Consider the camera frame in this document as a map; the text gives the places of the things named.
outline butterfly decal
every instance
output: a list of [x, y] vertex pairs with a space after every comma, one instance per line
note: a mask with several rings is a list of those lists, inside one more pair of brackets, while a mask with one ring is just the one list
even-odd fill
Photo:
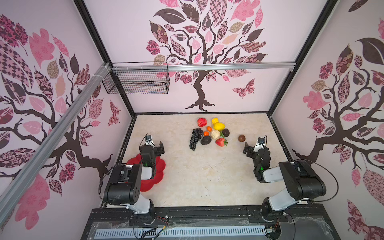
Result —
[[120, 113], [120, 110], [118, 107], [115, 107], [115, 104], [110, 100], [109, 101], [109, 105], [111, 106], [111, 110], [112, 110], [112, 117], [110, 117], [109, 121], [108, 121], [108, 126], [112, 125], [112, 124], [117, 124], [119, 123], [119, 113]]
[[249, 81], [249, 83], [245, 86], [245, 88], [234, 88], [232, 89], [235, 93], [238, 93], [240, 97], [242, 97], [244, 99], [244, 97], [246, 96], [246, 94], [248, 93], [253, 93], [255, 94], [253, 91], [255, 90], [255, 88], [253, 87], [253, 85], [255, 85], [255, 79], [252, 79], [251, 81]]

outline tree mural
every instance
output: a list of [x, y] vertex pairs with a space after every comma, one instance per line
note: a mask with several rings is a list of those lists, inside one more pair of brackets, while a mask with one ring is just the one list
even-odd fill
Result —
[[[257, 29], [262, 22], [263, 12], [259, 0], [229, 0], [232, 7], [237, 5], [233, 13], [228, 13], [227, 0], [160, 0], [168, 7], [154, 15], [168, 24], [160, 25], [150, 22], [151, 31], [156, 41], [149, 40], [146, 49], [156, 55], [154, 61], [166, 61], [169, 64], [216, 64], [216, 63], [258, 63], [266, 56], [258, 52], [266, 42], [256, 42], [263, 29]], [[207, 112], [203, 106], [214, 106], [205, 99], [202, 81], [216, 81], [221, 77], [224, 81], [237, 78], [249, 73], [247, 70], [227, 70], [226, 73], [214, 71], [170, 72], [175, 82], [193, 83], [198, 99], [188, 106]], [[253, 81], [245, 88], [235, 88], [233, 91], [244, 97], [252, 93]]]
[[[75, 54], [69, 58], [68, 49], [55, 37], [53, 41], [60, 55], [49, 62], [46, 74], [43, 74], [42, 62], [54, 59], [52, 53], [55, 45], [49, 42], [48, 31], [40, 29], [40, 35], [33, 33], [32, 36], [23, 36], [19, 39], [16, 30], [23, 29], [22, 32], [26, 34], [25, 30], [19, 23], [13, 30], [14, 25], [7, 17], [1, 16], [0, 36], [9, 44], [0, 40], [0, 70], [5, 88], [0, 96], [0, 103], [2, 106], [5, 105], [5, 108], [0, 109], [0, 125], [4, 125], [0, 127], [0, 149], [8, 144], [17, 146], [17, 149], [0, 154], [0, 167], [5, 168], [19, 167], [29, 161], [35, 150], [23, 147], [22, 143], [32, 141], [41, 145], [60, 117], [74, 102], [76, 94], [81, 93], [79, 87], [86, 85], [90, 79], [89, 66], [85, 65], [85, 68], [80, 70]], [[37, 62], [33, 72], [27, 62], [11, 48], [18, 46], [16, 41], [11, 41], [12, 39], [21, 45], [26, 45], [29, 40], [29, 47]], [[45, 179], [54, 192], [62, 194], [61, 185], [73, 179], [77, 164], [79, 168], [96, 168], [99, 177], [108, 171], [106, 167], [111, 155], [107, 160], [101, 161], [84, 156], [82, 150], [83, 146], [88, 146], [87, 139], [92, 137], [87, 129], [100, 124], [97, 118], [101, 114], [103, 99], [97, 99], [99, 93], [100, 85], [65, 133], [66, 141], [52, 152], [47, 164], [43, 166], [50, 169]], [[28, 102], [32, 109], [25, 107], [28, 104], [24, 104]], [[118, 123], [119, 110], [111, 101], [110, 105], [113, 113], [110, 124]], [[21, 169], [12, 174], [0, 172], [0, 177], [16, 177], [20, 171]]]
[[[314, 110], [308, 118], [313, 119], [312, 128], [318, 136], [309, 155], [292, 149], [296, 156], [316, 161], [326, 144], [336, 145], [332, 154], [340, 154], [340, 164], [349, 159], [354, 163], [351, 177], [356, 186], [362, 171], [356, 162], [357, 153], [369, 167], [384, 170], [384, 150], [370, 146], [384, 144], [384, 74], [364, 68], [364, 60], [374, 64], [367, 64], [369, 67], [384, 66], [384, 43], [376, 38], [358, 42], [362, 43], [363, 57], [355, 55], [348, 45], [335, 66], [328, 62], [320, 68], [321, 80], [313, 83], [314, 91], [303, 98]], [[362, 179], [368, 192], [384, 205], [384, 177], [366, 167]]]

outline ventilation grille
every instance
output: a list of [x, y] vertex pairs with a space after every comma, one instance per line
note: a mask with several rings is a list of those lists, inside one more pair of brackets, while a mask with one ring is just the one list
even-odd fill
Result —
[[[162, 228], [157, 228], [156, 232], [151, 232], [145, 238], [155, 236]], [[136, 228], [135, 234], [138, 238], [143, 232], [151, 228]], [[217, 236], [250, 236], [265, 235], [265, 226], [227, 226], [227, 227], [174, 227], [165, 229], [160, 237], [217, 237]], [[111, 238], [135, 238], [132, 228], [118, 229], [97, 229], [95, 239]]]

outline strawberry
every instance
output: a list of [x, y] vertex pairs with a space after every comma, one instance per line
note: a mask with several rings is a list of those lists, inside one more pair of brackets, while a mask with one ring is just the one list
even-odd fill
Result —
[[224, 145], [226, 146], [227, 143], [228, 142], [224, 138], [219, 138], [219, 139], [216, 140], [216, 144], [219, 145], [220, 147], [224, 147]]

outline tree trunk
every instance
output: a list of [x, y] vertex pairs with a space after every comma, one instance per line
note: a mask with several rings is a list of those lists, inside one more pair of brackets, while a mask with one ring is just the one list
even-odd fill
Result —
[[196, 92], [197, 92], [197, 95], [199, 96], [199, 98], [197, 99], [197, 101], [195, 101], [194, 104], [192, 104], [191, 106], [187, 107], [186, 109], [193, 108], [195, 106], [199, 106], [199, 109], [201, 111], [208, 112], [207, 110], [203, 109], [203, 105], [205, 105], [205, 106], [215, 106], [215, 105], [211, 104], [207, 100], [205, 100], [205, 93], [204, 93], [204, 91], [202, 89], [201, 81], [204, 80], [205, 76], [210, 71], [198, 71], [198, 72], [199, 72], [199, 76], [196, 78], [196, 81], [193, 84], [193, 87], [196, 89]]

